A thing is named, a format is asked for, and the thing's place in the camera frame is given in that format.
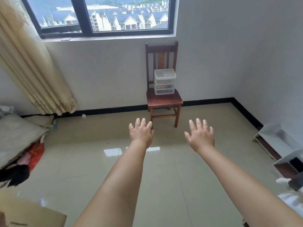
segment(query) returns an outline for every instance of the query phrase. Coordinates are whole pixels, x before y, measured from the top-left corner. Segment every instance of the red cloth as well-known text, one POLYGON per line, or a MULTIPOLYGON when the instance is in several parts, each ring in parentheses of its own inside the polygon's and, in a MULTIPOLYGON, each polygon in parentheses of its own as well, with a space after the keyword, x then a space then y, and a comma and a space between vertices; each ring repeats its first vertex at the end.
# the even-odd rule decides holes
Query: red cloth
POLYGON ((29 171, 31 172, 44 153, 44 143, 34 143, 26 151, 31 155, 28 164, 29 171))

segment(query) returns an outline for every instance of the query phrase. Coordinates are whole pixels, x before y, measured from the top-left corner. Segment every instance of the clear plastic storage container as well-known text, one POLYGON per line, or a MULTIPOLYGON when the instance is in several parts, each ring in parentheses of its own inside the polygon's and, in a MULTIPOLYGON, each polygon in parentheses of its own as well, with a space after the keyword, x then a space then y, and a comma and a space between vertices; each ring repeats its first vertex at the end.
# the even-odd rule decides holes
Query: clear plastic storage container
POLYGON ((173 94, 175 92, 176 72, 174 69, 155 69, 154 92, 156 95, 173 94))

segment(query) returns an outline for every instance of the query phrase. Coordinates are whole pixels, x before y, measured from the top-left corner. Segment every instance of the window sill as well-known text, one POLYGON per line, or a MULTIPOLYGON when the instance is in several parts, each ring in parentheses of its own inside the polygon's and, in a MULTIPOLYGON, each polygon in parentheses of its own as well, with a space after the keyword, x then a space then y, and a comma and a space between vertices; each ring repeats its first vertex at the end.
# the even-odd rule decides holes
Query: window sill
MULTIPOLYGON (((139 36, 115 36, 115 37, 91 37, 91 38, 71 38, 69 41, 104 41, 104 40, 125 40, 125 39, 142 39, 142 38, 173 38, 176 34, 165 35, 139 35, 139 36)), ((57 42, 61 38, 42 39, 43 42, 57 42)))

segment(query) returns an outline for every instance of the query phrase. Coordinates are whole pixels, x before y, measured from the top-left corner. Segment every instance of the beige curtain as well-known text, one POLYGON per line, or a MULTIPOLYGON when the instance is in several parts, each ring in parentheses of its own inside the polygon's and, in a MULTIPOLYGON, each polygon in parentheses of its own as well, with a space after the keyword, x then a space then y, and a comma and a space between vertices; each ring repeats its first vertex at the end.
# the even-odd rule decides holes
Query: beige curtain
POLYGON ((20 0, 0 0, 0 65, 41 114, 76 110, 69 87, 20 0))

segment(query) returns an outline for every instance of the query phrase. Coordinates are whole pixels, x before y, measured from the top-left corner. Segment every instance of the wooden chair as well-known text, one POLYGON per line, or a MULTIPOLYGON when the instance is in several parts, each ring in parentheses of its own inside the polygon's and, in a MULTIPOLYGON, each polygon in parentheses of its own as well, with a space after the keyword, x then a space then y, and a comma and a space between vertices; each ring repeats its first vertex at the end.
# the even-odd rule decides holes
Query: wooden chair
POLYGON ((152 121, 153 118, 163 118, 163 117, 171 117, 175 116, 175 127, 178 126, 179 115, 181 110, 181 105, 183 101, 175 89, 174 94, 167 94, 167 95, 156 95, 153 88, 149 88, 150 84, 154 83, 154 73, 153 81, 149 81, 149 53, 153 54, 153 63, 154 63, 154 70, 155 69, 165 69, 169 68, 169 54, 174 53, 174 62, 173 62, 173 69, 176 71, 176 63, 177 63, 177 53, 178 53, 178 42, 175 45, 164 45, 164 46, 148 46, 145 44, 145 53, 146 53, 146 79, 147 79, 147 105, 148 110, 150 113, 150 120, 152 121), (156 68, 156 54, 158 54, 158 67, 156 68), (158 115, 153 116, 153 110, 155 108, 163 108, 168 107, 169 110, 171 108, 174 109, 175 114, 167 114, 167 115, 158 115))

